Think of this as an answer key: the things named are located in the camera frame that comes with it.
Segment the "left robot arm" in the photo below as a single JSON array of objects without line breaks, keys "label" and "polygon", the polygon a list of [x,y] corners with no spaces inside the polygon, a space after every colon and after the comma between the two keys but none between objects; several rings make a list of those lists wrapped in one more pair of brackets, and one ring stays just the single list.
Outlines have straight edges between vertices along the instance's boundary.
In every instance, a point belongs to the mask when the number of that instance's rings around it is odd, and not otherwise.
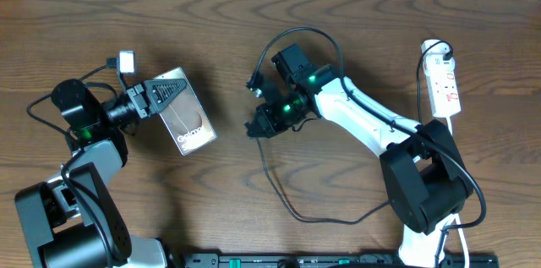
[{"label": "left robot arm", "polygon": [[107,184],[127,163],[123,129],[162,112],[186,79],[143,81],[99,102],[93,84],[67,79],[50,97],[69,123],[70,159],[14,198],[34,267],[183,267],[159,238],[129,233]]}]

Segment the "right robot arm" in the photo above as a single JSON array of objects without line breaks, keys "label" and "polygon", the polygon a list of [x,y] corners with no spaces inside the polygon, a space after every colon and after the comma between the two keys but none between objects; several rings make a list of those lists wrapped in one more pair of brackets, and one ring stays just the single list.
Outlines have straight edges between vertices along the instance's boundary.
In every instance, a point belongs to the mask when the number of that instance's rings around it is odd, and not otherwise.
[{"label": "right robot arm", "polygon": [[450,129],[437,120],[421,124],[392,112],[356,88],[342,68],[316,67],[297,45],[277,53],[272,62],[291,89],[284,96],[254,71],[247,87],[265,103],[247,123],[248,136],[298,131],[309,112],[338,124],[380,159],[389,203],[404,224],[401,261],[419,267],[441,264],[449,231],[465,229],[456,219],[465,200],[480,192]]}]

